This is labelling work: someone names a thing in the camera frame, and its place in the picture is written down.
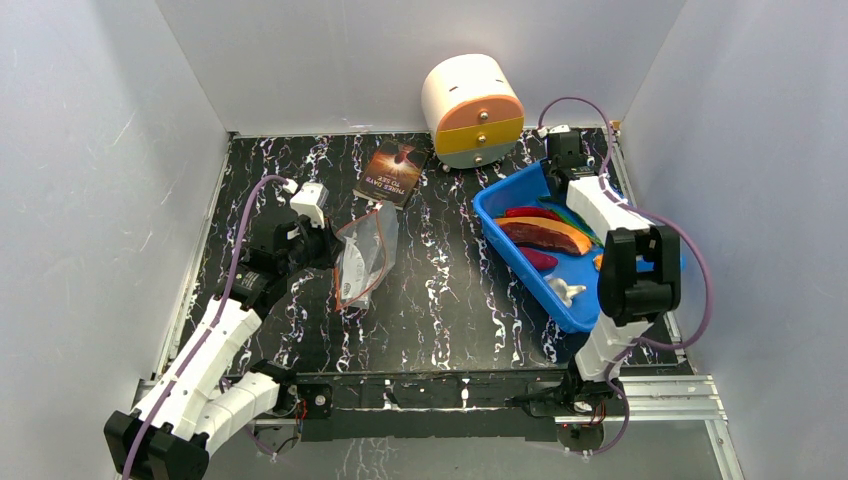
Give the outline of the clear zip bag orange zipper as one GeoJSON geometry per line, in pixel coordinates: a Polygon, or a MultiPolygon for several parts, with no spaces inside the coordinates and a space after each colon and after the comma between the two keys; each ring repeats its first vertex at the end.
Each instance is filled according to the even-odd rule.
{"type": "Polygon", "coordinates": [[[380,201],[367,214],[340,228],[342,251],[334,268],[336,309],[370,308],[374,290],[396,262],[398,210],[380,201]]]}

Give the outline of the green toy pepper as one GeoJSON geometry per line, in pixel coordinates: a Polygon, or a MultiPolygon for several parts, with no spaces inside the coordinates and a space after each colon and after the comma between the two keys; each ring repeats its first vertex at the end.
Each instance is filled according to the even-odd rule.
{"type": "Polygon", "coordinates": [[[572,217],[565,210],[565,208],[562,205],[556,203],[550,196],[538,197],[537,202],[539,203],[539,205],[541,207],[555,213],[559,217],[562,217],[562,218],[565,218],[565,219],[568,219],[568,220],[572,219],[572,217]]]}

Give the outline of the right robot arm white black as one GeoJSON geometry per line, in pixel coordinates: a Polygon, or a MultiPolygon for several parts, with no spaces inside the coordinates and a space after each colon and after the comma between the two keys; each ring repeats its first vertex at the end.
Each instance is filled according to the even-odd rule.
{"type": "Polygon", "coordinates": [[[555,201],[583,221],[603,248],[597,282],[601,313],[563,381],[565,405],[590,413],[612,389],[627,352],[680,301],[680,237],[630,211],[590,165],[577,131],[547,131],[543,172],[555,201]]]}

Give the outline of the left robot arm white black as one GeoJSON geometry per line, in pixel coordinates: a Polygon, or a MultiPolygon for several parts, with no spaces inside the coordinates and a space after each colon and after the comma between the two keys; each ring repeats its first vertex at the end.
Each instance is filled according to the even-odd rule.
{"type": "Polygon", "coordinates": [[[261,360],[232,385],[225,373],[307,269],[328,269],[342,247],[321,212],[262,221],[239,240],[203,320],[163,376],[128,413],[115,411],[104,435],[124,479],[200,479],[211,456],[263,414],[290,417],[304,401],[294,373],[261,360]]]}

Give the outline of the dark paperback book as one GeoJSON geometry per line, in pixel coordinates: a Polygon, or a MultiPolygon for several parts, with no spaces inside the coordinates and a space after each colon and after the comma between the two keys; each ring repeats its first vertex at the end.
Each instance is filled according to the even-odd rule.
{"type": "Polygon", "coordinates": [[[427,152],[417,146],[385,141],[362,172],[353,194],[373,202],[390,202],[402,211],[415,189],[427,152]]]}

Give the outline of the round white drawer cabinet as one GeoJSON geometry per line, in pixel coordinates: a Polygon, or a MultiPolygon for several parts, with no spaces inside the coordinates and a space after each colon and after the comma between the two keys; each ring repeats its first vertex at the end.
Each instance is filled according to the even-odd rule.
{"type": "Polygon", "coordinates": [[[521,101],[499,63],[485,54],[437,64],[423,82],[421,107],[445,171],[501,160],[515,148],[525,125],[521,101]]]}

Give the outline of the dark red sweet potato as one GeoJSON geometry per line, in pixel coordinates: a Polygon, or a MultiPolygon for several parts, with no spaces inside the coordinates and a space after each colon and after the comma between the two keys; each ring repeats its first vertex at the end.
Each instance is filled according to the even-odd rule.
{"type": "Polygon", "coordinates": [[[502,226],[502,230],[518,246],[533,247],[571,256],[585,255],[591,248],[589,241],[537,225],[510,223],[502,226]]]}

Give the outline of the red toy chili pepper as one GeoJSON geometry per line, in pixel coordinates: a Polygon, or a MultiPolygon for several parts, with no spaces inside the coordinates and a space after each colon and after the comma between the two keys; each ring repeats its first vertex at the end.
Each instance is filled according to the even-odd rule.
{"type": "Polygon", "coordinates": [[[505,211],[504,218],[532,217],[544,218],[553,221],[563,222],[562,218],[555,212],[536,206],[513,207],[505,211]]]}

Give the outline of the magenta purple toy vegetable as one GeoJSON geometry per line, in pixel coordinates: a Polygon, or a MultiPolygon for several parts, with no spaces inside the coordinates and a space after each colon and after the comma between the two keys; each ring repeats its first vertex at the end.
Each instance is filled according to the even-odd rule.
{"type": "Polygon", "coordinates": [[[539,272],[553,270],[558,265],[558,259],[547,253],[529,247],[519,247],[519,251],[529,263],[539,272]]]}

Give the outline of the white toy garlic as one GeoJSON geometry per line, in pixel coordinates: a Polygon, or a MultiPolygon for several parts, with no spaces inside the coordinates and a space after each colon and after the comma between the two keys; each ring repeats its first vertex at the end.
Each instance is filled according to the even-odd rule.
{"type": "Polygon", "coordinates": [[[548,278],[547,284],[566,308],[571,308],[574,299],[587,291],[586,285],[571,285],[559,277],[548,278]]]}

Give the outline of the orange toy squash slice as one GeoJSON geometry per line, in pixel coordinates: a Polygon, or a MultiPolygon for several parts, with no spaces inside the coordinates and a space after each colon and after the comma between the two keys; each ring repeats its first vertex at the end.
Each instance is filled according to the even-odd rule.
{"type": "Polygon", "coordinates": [[[546,227],[546,228],[551,229],[551,230],[556,230],[556,231],[559,231],[561,233],[570,234],[570,235],[573,235],[577,238],[580,238],[581,240],[589,241],[591,243],[591,248],[592,248],[592,242],[587,235],[583,234],[579,230],[577,230],[574,227],[571,227],[571,226],[569,226],[569,225],[567,225],[563,222],[553,221],[553,220],[544,219],[544,218],[532,218],[532,217],[498,218],[498,219],[495,220],[495,224],[501,230],[502,230],[502,226],[505,226],[505,225],[510,224],[510,223],[532,224],[532,225],[537,225],[537,226],[541,226],[541,227],[546,227]]]}

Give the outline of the blue plastic bin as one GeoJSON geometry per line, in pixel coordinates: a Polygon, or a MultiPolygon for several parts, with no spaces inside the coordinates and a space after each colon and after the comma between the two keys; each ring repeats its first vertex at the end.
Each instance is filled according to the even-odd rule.
{"type": "MultiPolygon", "coordinates": [[[[534,163],[485,188],[475,196],[473,207],[481,220],[486,240],[501,255],[508,267],[517,275],[551,319],[567,333],[589,332],[594,328],[601,313],[597,296],[599,271],[595,270],[593,259],[603,253],[603,248],[600,241],[594,237],[582,220],[573,215],[561,202],[552,198],[543,172],[544,162],[534,163]],[[496,219],[504,218],[503,215],[509,208],[541,207],[537,202],[537,198],[541,196],[550,196],[556,203],[562,205],[572,217],[571,220],[561,217],[563,223],[587,235],[592,242],[591,250],[583,256],[570,256],[529,247],[558,259],[557,267],[545,272],[537,271],[519,251],[519,247],[524,246],[514,244],[495,224],[496,219]],[[566,308],[547,284],[547,279],[552,277],[563,278],[571,285],[586,285],[587,291],[574,299],[571,308],[566,308]]],[[[606,177],[604,179],[606,189],[620,195],[610,187],[606,177]]],[[[627,201],[630,211],[637,213],[630,202],[625,197],[623,198],[627,201]]]]}

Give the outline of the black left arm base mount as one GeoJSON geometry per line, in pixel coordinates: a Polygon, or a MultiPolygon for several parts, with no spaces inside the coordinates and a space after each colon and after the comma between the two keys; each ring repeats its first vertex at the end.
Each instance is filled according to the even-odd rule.
{"type": "Polygon", "coordinates": [[[295,422],[295,436],[302,434],[307,419],[331,415],[334,389],[326,383],[301,383],[295,376],[249,372],[240,380],[221,379],[216,398],[217,433],[246,433],[259,417],[295,422]]]}

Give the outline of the aluminium front rail frame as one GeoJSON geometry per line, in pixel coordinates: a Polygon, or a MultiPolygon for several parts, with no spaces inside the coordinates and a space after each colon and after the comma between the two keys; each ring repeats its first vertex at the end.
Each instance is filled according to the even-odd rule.
{"type": "MultiPolygon", "coordinates": [[[[326,383],[334,389],[331,415],[307,419],[309,442],[344,438],[519,437],[534,442],[558,440],[563,424],[574,417],[533,418],[505,405],[534,382],[553,382],[551,374],[507,372],[426,372],[400,376],[317,376],[301,383],[326,383]]],[[[631,409],[630,422],[703,421],[713,443],[721,475],[743,476],[727,430],[727,417],[711,377],[635,376],[622,384],[631,409]]],[[[622,423],[619,404],[608,406],[606,423],[622,423]]],[[[250,430],[289,427],[289,419],[263,416],[250,430]]]]}

